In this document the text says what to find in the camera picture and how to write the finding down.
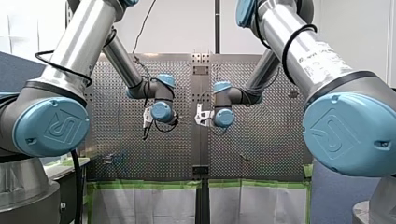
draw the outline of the bracket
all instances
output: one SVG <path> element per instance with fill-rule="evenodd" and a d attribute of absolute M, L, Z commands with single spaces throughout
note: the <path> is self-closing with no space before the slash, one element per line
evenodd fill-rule
<path fill-rule="evenodd" d="M 144 129 L 148 128 L 150 123 L 152 123 L 152 121 L 153 121 L 153 118 L 151 116 L 151 108 L 152 108 L 152 106 L 147 107 L 145 109 L 145 112 L 143 113 L 143 128 Z"/>
<path fill-rule="evenodd" d="M 195 115 L 195 123 L 204 127 L 213 127 L 213 115 L 215 111 L 202 110 L 203 104 L 197 104 L 197 113 Z"/>

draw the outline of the vertical metal post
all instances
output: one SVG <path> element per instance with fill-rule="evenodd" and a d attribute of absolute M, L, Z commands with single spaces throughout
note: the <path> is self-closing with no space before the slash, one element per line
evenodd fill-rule
<path fill-rule="evenodd" d="M 209 54 L 192 55 L 191 64 L 191 122 L 195 122 L 197 103 L 204 104 L 204 110 L 210 109 L 211 78 Z M 202 185 L 196 191 L 195 224 L 210 224 L 209 203 L 209 131 L 206 127 L 191 127 L 191 163 L 193 178 L 201 180 Z"/>
<path fill-rule="evenodd" d="M 215 0 L 215 42 L 216 54 L 220 54 L 220 0 Z"/>

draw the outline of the white wall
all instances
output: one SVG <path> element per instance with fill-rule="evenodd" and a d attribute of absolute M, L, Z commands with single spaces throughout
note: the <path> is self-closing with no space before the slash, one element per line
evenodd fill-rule
<path fill-rule="evenodd" d="M 157 1 L 136 52 L 192 53 L 215 51 L 214 0 Z M 249 29 L 236 25 L 236 0 L 221 0 L 221 53 L 262 54 L 264 47 Z M 116 24 L 120 40 L 131 52 L 151 1 L 129 8 Z"/>
<path fill-rule="evenodd" d="M 393 0 L 319 0 L 321 37 L 358 70 L 389 81 Z"/>
<path fill-rule="evenodd" d="M 0 0 L 0 51 L 35 60 L 64 33 L 64 0 Z"/>

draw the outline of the green tape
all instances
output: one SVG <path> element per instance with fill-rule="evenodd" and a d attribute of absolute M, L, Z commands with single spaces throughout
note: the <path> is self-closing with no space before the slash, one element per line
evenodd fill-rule
<path fill-rule="evenodd" d="M 312 193 L 312 184 L 307 182 L 307 189 L 306 189 L 306 215 L 305 215 L 305 223 L 311 223 L 311 193 Z"/>
<path fill-rule="evenodd" d="M 93 192 L 94 188 L 87 185 L 87 199 L 88 199 L 88 224 L 92 223 L 92 204 L 93 204 Z"/>
<path fill-rule="evenodd" d="M 155 182 L 143 180 L 115 180 L 88 183 L 92 189 L 198 189 L 200 181 Z"/>
<path fill-rule="evenodd" d="M 210 188 L 239 188 L 241 186 L 282 188 L 282 189 L 307 189 L 306 182 L 279 182 L 268 180 L 209 180 Z"/>
<path fill-rule="evenodd" d="M 314 170 L 314 165 L 313 164 L 308 164 L 308 165 L 303 165 L 303 167 L 304 167 L 305 178 L 311 178 L 312 177 L 312 172 Z"/>
<path fill-rule="evenodd" d="M 78 158 L 79 163 L 89 160 L 88 158 Z M 74 166 L 73 160 L 65 160 L 61 163 L 62 166 Z"/>

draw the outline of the black band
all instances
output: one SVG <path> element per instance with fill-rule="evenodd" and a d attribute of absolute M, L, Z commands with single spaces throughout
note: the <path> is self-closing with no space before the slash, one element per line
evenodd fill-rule
<path fill-rule="evenodd" d="M 67 91 L 65 89 L 59 88 L 57 86 L 45 83 L 45 82 L 37 82 L 37 81 L 28 81 L 25 84 L 25 88 L 33 88 L 33 89 L 38 89 L 38 90 L 42 90 L 42 91 L 50 91 L 56 94 L 60 94 L 64 97 L 68 97 L 71 98 L 77 102 L 79 102 L 80 104 L 82 104 L 82 106 L 86 107 L 87 106 L 87 102 L 82 99 L 81 97 L 75 95 L 73 92 L 71 91 Z"/>
<path fill-rule="evenodd" d="M 233 108 L 230 105 L 215 105 L 215 108 Z"/>
<path fill-rule="evenodd" d="M 24 161 L 24 160 L 29 160 L 32 159 L 30 156 L 26 156 L 24 154 L 16 154 L 12 156 L 5 156 L 5 157 L 0 157 L 0 163 L 7 163 L 7 162 L 13 162 L 13 161 Z"/>
<path fill-rule="evenodd" d="M 289 48 L 291 46 L 291 44 L 293 43 L 294 39 L 297 38 L 297 36 L 304 32 L 304 31 L 308 31 L 313 29 L 315 31 L 315 33 L 318 31 L 318 28 L 314 25 L 314 24 L 307 24 L 302 26 L 300 29 L 296 30 L 290 37 L 290 39 L 288 40 L 288 42 L 285 45 L 285 48 L 283 49 L 283 54 L 282 54 L 282 64 L 283 64 L 283 71 L 285 72 L 286 77 L 288 78 L 288 80 L 294 83 L 294 80 L 291 78 L 290 73 L 289 73 L 289 69 L 288 69 L 288 53 L 289 53 Z"/>
<path fill-rule="evenodd" d="M 137 85 L 135 85 L 135 86 L 132 86 L 132 87 L 128 87 L 128 89 L 129 90 L 131 90 L 131 89 L 135 89 L 135 88 L 137 88 L 137 87 L 139 87 L 142 83 L 143 83 L 143 78 L 140 80 L 140 82 L 137 84 Z"/>
<path fill-rule="evenodd" d="M 155 101 L 157 102 L 157 101 L 167 101 L 167 102 L 171 102 L 171 103 L 173 103 L 173 100 L 170 100 L 170 99 L 164 99 L 164 98 L 155 98 Z"/>
<path fill-rule="evenodd" d="M 314 102 L 316 101 L 318 98 L 320 98 L 321 96 L 326 95 L 327 93 L 333 91 L 334 89 L 359 78 L 363 78 L 363 77 L 376 77 L 376 74 L 369 72 L 369 71 L 359 71 L 359 72 L 354 72 L 351 74 L 348 74 L 346 76 L 343 77 L 339 77 L 336 78 L 335 80 L 333 80 L 331 83 L 327 84 L 325 87 L 323 87 L 322 89 L 320 89 L 319 91 L 315 92 L 315 94 L 313 94 L 311 96 L 311 98 L 309 98 L 309 100 L 306 102 L 306 105 L 304 107 L 304 111 Z"/>

